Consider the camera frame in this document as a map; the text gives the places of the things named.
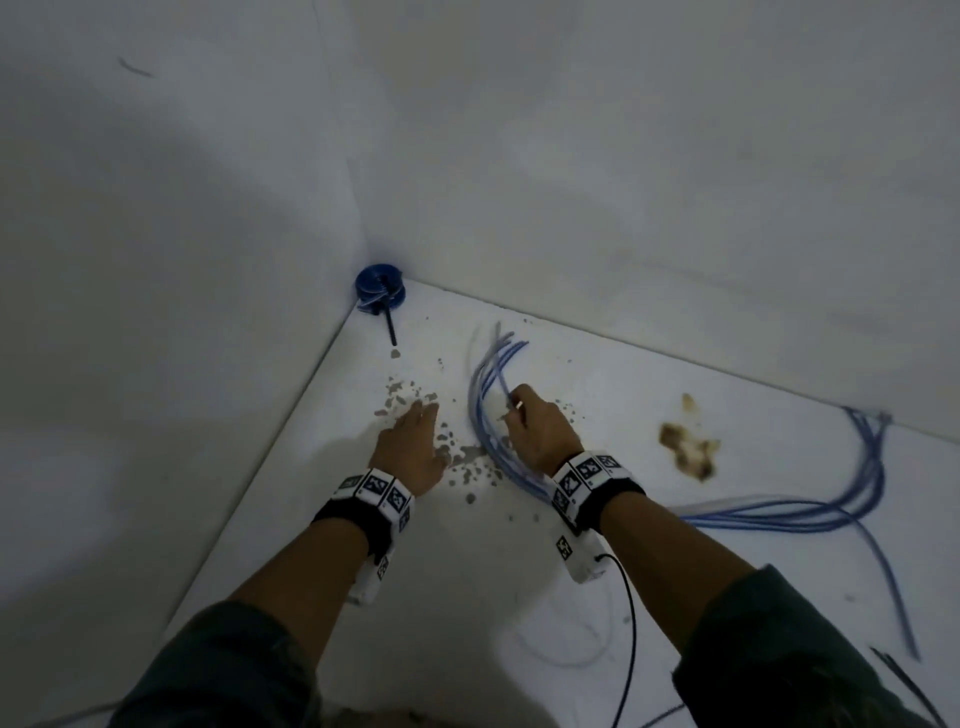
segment wristband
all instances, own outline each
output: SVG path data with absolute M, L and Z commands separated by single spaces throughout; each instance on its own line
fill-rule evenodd
M 379 564 L 410 522 L 413 510 L 410 491 L 389 473 L 371 468 L 344 480 L 313 522 L 336 518 L 356 524 L 367 536 L 368 555 Z
M 600 531 L 600 514 L 615 496 L 646 495 L 633 474 L 607 453 L 595 450 L 569 458 L 554 474 L 553 507 L 580 530 Z

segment blue spool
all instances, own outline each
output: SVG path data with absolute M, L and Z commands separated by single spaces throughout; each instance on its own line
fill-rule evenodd
M 406 301 L 407 291 L 403 287 L 403 274 L 399 268 L 388 263 L 369 265 L 360 271 L 353 287 L 357 292 L 357 308 L 374 316 L 385 307 L 397 308 Z

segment white floor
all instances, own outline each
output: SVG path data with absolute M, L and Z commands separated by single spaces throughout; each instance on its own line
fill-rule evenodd
M 383 410 L 402 410 L 401 398 L 435 394 L 446 423 L 438 434 L 452 436 L 438 446 L 455 443 L 453 455 L 475 446 L 468 378 L 498 321 L 531 342 L 507 368 L 508 382 L 529 381 L 559 400 L 587 447 L 614 453 L 660 502 L 830 497 L 852 475 L 859 441 L 835 407 L 410 282 L 396 313 L 400 356 L 382 318 L 350 314 L 168 635 L 310 522 L 340 480 L 366 465 L 376 432 L 392 421 Z M 661 423 L 683 419 L 684 393 L 702 410 L 702 434 L 722 442 L 706 484 L 678 473 L 657 442 Z M 880 570 L 852 530 L 717 538 L 755 564 L 776 565 L 861 649 L 893 654 L 955 723 L 960 447 L 894 426 L 885 463 L 887 496 L 867 524 L 897 571 L 921 664 L 905 655 Z M 413 708 L 478 726 L 608 725 L 630 656 L 620 577 L 611 570 L 574 584 L 546 537 L 556 515 L 488 465 L 477 457 L 467 475 L 461 464 L 418 503 L 379 599 L 345 609 L 320 666 L 322 692 L 357 709 Z M 625 727 L 678 702 L 677 655 L 645 614 L 638 631 Z

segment left hand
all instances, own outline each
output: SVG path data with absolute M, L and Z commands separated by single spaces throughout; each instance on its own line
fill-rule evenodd
M 370 458 L 369 467 L 397 478 L 414 497 L 425 495 L 444 475 L 446 462 L 433 450 L 439 410 L 436 403 L 424 407 L 415 401 L 392 429 L 380 433 Z

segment dark green sleeve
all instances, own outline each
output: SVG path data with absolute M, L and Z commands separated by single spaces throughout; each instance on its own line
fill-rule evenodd
M 673 681 L 700 728 L 928 725 L 769 566 L 710 605 Z
M 147 668 L 110 728 L 319 724 L 305 653 L 279 622 L 239 602 L 201 612 Z

